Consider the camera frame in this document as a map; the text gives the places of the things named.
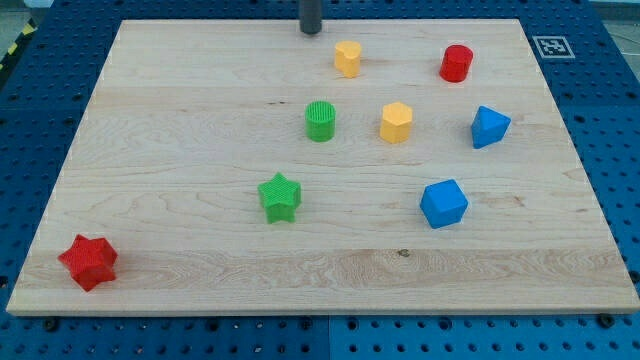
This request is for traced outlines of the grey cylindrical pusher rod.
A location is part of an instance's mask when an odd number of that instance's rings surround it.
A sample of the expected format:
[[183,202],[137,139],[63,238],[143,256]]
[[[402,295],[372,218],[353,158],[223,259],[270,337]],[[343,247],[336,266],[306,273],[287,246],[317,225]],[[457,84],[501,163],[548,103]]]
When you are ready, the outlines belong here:
[[300,0],[298,15],[302,33],[315,35],[322,30],[322,0]]

